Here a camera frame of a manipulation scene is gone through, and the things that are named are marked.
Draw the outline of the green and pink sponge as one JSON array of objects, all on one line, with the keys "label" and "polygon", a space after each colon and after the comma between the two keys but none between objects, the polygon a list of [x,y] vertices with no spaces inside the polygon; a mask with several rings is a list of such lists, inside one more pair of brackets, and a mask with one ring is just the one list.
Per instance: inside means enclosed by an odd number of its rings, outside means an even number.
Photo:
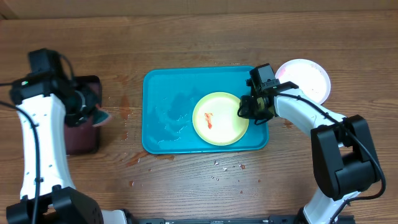
[{"label": "green and pink sponge", "polygon": [[111,119],[111,115],[107,111],[105,111],[101,108],[96,108],[93,111],[93,127],[103,126],[110,119]]}]

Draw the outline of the yellow-green plate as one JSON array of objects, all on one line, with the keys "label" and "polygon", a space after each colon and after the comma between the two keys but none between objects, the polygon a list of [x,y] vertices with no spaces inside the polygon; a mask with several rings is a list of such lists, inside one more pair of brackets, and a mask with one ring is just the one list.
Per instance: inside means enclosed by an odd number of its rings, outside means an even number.
[{"label": "yellow-green plate", "polygon": [[199,137],[215,146],[239,141],[248,130],[249,120],[238,116],[240,99],[226,92],[204,96],[195,105],[192,115]]}]

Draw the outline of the white plate with red smear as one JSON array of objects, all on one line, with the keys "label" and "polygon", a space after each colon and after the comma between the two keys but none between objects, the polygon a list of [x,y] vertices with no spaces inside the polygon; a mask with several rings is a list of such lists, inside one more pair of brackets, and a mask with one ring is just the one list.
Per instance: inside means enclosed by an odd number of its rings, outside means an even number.
[{"label": "white plate with red smear", "polygon": [[293,59],[285,62],[276,71],[275,77],[281,83],[293,82],[313,101],[323,104],[331,92],[331,81],[319,64],[307,59]]}]

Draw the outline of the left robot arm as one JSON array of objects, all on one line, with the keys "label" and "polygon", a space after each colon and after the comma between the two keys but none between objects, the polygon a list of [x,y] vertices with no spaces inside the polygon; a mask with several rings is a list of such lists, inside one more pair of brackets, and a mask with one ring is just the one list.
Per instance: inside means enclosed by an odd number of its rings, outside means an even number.
[{"label": "left robot arm", "polygon": [[66,56],[50,49],[28,54],[30,73],[11,83],[8,106],[19,116],[24,147],[20,201],[6,209],[9,223],[134,223],[125,209],[103,210],[77,191],[68,154],[96,151],[99,128],[110,115],[101,107],[96,76],[66,72]]}]

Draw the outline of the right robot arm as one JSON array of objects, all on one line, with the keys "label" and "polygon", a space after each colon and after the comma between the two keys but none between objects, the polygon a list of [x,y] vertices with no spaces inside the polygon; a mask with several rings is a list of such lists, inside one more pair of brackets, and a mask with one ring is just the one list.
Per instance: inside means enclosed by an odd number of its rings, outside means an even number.
[{"label": "right robot arm", "polygon": [[378,161],[366,120],[334,113],[307,97],[294,83],[250,78],[249,95],[243,95],[238,116],[256,125],[284,118],[311,140],[313,174],[317,191],[292,223],[353,223],[340,218],[351,202],[374,200],[386,191],[386,177]]}]

